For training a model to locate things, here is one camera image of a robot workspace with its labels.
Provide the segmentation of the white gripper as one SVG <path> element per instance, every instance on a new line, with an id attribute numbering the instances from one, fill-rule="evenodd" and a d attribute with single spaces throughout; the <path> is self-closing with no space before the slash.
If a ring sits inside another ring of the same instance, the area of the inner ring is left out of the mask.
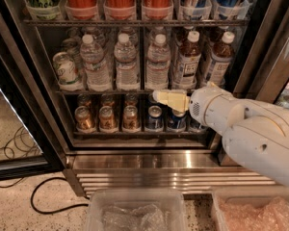
<path id="1" fill-rule="evenodd" d="M 189 109 L 193 119 L 214 131 L 224 131 L 226 128 L 225 98 L 228 92 L 213 82 L 207 82 L 207 87 L 195 90 L 191 98 L 185 90 L 155 90 L 152 95 L 156 102 L 178 112 L 183 113 Z"/>

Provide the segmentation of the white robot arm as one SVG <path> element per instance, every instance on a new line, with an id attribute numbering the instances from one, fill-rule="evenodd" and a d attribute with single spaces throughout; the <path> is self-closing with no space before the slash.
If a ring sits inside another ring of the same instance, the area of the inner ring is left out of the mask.
<path id="1" fill-rule="evenodd" d="M 189 112 L 221 135 L 224 151 L 238 165 L 289 187 L 289 110 L 238 99 L 212 83 L 192 94 L 156 90 L 153 98 L 178 112 Z"/>

